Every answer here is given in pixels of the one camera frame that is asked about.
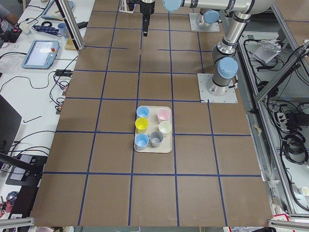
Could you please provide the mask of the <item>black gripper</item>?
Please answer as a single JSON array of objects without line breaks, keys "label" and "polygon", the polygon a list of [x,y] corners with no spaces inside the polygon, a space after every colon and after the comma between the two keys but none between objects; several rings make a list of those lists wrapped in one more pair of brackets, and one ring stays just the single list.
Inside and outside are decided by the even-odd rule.
[{"label": "black gripper", "polygon": [[150,15],[155,11],[155,0],[140,0],[140,12],[143,14],[142,31],[143,36],[148,36]]}]

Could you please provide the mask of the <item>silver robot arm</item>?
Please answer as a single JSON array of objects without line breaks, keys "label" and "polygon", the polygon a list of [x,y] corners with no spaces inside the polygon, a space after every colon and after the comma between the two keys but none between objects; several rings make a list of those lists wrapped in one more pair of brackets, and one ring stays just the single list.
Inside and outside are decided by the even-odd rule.
[{"label": "silver robot arm", "polygon": [[219,20],[219,17],[220,14],[218,11],[201,8],[196,18],[196,24],[202,28],[210,27]]},{"label": "silver robot arm", "polygon": [[229,83],[237,74],[239,65],[233,58],[238,41],[252,15],[267,10],[273,0],[164,0],[168,12],[181,7],[233,11],[222,40],[213,48],[212,58],[216,68],[212,79],[206,84],[207,91],[214,96],[226,94]]}]

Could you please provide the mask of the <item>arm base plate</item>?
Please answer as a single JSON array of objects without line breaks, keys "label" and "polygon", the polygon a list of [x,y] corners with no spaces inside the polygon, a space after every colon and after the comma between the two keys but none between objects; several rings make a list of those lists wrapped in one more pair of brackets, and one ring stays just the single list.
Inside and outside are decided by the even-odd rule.
[{"label": "arm base plate", "polygon": [[238,103],[234,83],[230,80],[225,87],[217,86],[212,73],[198,73],[200,101],[203,103]]},{"label": "arm base plate", "polygon": [[190,13],[190,28],[193,32],[209,32],[209,33],[219,33],[219,23],[214,22],[212,24],[206,23],[204,21],[203,15],[200,13]]}]

